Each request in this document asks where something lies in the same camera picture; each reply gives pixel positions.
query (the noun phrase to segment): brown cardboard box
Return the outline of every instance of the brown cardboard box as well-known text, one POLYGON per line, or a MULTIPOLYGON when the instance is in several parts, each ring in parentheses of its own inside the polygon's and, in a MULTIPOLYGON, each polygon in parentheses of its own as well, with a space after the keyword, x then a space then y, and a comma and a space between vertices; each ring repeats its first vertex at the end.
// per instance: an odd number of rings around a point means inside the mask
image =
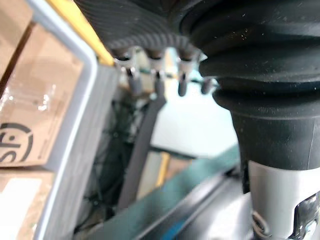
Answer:
POLYGON ((47 162, 83 68, 36 24, 0 100, 0 167, 47 162))
POLYGON ((0 169, 0 239, 33 239, 53 181, 41 167, 0 169))
POLYGON ((24 0, 0 0, 0 79, 32 18, 24 0))

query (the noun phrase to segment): black ribbed rubber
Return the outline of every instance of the black ribbed rubber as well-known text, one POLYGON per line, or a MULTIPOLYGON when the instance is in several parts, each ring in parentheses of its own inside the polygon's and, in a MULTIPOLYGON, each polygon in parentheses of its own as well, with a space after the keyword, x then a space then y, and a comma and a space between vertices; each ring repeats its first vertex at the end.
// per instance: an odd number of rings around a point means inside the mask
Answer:
POLYGON ((186 53, 196 49, 188 38, 173 33, 160 0, 75 0, 104 46, 114 50, 140 46, 163 50, 175 47, 186 53))
POLYGON ((318 87, 319 12, 318 0, 180 0, 169 18, 208 56, 203 76, 236 91, 286 93, 318 87))

